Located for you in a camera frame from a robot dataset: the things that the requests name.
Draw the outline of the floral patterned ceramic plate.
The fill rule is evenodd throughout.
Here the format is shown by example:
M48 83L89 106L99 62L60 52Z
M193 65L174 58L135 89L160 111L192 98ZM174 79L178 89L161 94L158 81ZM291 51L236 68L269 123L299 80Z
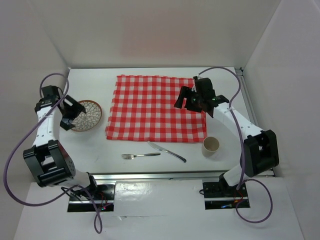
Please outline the floral patterned ceramic plate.
M101 106L93 100L81 100L79 103L85 108L72 122L75 132L85 132L94 128L102 119L103 111Z

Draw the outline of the red white checkered cloth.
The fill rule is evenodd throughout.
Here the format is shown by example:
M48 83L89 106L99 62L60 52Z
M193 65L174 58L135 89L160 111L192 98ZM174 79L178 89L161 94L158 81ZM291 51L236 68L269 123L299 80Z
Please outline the red white checkered cloth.
M119 75L105 129L108 140L200 143L207 137L206 115L175 108L191 78Z

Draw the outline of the beige paper cup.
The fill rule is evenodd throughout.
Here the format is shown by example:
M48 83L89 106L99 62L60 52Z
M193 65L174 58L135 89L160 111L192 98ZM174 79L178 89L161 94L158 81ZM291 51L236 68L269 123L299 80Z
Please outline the beige paper cup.
M201 153L204 157L208 158L214 155L220 148L220 142L217 138L208 136L206 137L201 146Z

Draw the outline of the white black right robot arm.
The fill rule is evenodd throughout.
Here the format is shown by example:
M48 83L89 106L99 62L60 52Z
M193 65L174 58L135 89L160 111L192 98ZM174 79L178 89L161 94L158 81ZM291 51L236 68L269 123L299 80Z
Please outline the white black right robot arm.
M226 126L239 137L244 160L219 177L218 190L223 196L230 196L236 186L279 164L276 134L262 130L235 110L223 95L216 95L209 78L194 78L194 87L182 86L175 102L176 108L192 112L205 112Z

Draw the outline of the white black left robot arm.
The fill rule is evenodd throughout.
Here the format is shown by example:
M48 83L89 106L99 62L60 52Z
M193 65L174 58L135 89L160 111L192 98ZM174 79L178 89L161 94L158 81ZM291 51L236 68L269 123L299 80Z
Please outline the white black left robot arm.
M40 187L80 185L81 194L92 200L99 193L97 182L90 173L76 169L59 141L60 129L74 128L73 120L86 113L86 109L69 95L63 95L57 86L45 86L41 91L42 97L34 108L39 127L32 147L23 151L24 161Z

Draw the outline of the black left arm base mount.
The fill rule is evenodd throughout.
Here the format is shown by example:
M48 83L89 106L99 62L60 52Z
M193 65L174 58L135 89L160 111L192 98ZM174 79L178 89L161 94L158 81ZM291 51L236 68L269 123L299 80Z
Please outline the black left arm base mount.
M87 186L86 189L90 193L98 210L101 212L114 211L115 183L94 183L93 185ZM95 212L91 198L83 189L76 187L75 190L70 190L67 196L69 197L68 213Z

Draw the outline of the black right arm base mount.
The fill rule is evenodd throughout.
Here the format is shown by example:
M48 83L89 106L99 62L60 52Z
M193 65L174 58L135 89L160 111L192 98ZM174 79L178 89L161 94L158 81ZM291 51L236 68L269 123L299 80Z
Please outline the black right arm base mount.
M204 207L206 210L222 210L250 208L246 184L243 183L239 190L237 186L228 186L224 182L204 181L199 194L204 198Z

